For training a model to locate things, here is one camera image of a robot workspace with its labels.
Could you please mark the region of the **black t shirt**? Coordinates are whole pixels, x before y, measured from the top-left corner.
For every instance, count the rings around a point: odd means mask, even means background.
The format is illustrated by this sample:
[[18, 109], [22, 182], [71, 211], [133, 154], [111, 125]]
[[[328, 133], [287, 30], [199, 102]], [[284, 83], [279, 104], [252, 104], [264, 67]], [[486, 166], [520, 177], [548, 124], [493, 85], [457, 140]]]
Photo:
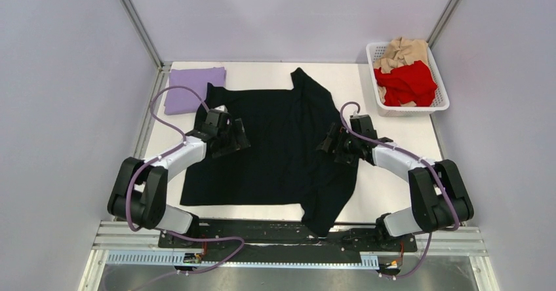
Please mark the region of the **black t shirt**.
[[290, 90], [208, 85], [207, 106], [225, 106], [241, 119], [250, 146], [190, 166], [182, 206], [299, 204], [302, 223], [328, 235], [353, 195], [357, 167], [318, 150], [330, 126], [340, 123], [331, 93], [302, 69], [290, 78]]

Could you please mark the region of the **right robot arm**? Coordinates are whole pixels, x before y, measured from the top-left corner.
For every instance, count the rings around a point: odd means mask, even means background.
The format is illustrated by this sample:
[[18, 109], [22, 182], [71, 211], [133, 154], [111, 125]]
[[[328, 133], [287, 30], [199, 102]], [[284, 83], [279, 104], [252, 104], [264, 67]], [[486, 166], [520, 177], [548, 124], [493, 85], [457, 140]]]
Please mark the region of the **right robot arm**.
[[318, 150], [350, 166], [364, 160], [409, 186], [410, 206], [376, 220], [378, 247], [391, 250], [403, 235], [454, 229], [472, 219], [474, 207], [454, 161], [419, 157], [389, 138], [379, 138], [369, 115], [352, 116], [349, 121], [350, 127], [331, 124]]

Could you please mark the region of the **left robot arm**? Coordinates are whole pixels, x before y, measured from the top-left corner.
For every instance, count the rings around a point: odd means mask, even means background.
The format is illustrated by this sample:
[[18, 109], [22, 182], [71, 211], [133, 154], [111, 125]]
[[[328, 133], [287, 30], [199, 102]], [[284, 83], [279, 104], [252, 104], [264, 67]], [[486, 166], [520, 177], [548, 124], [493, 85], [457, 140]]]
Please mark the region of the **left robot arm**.
[[119, 169], [108, 212], [128, 221], [134, 231], [170, 231], [185, 247], [201, 238], [197, 216], [167, 204], [168, 183], [191, 165], [250, 147], [242, 119], [210, 109], [205, 120], [183, 134], [182, 141], [149, 159], [129, 157]]

